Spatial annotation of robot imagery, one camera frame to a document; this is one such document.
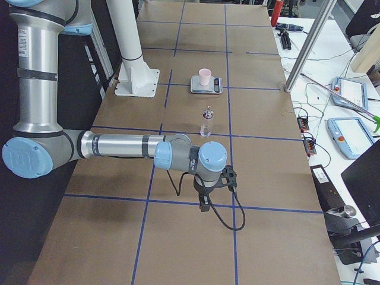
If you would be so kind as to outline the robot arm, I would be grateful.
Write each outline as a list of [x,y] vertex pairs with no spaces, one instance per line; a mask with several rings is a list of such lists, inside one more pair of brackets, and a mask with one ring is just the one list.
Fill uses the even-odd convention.
[[219,142],[197,146],[184,134],[95,134],[58,124],[58,37],[91,34],[90,1],[9,1],[9,14],[18,27],[20,120],[2,159],[13,174],[34,179],[90,157],[145,158],[158,168],[192,175],[201,211],[214,208],[214,189],[236,192],[236,173]]

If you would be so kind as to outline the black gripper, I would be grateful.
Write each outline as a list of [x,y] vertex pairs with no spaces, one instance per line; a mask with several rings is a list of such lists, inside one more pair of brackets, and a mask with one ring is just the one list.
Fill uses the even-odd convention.
[[209,194],[215,188],[227,187],[228,190],[237,197],[237,174],[231,165],[227,165],[220,173],[216,173],[216,180],[206,181],[200,174],[194,177],[194,188],[198,192],[199,209],[201,212],[208,212],[210,210]]

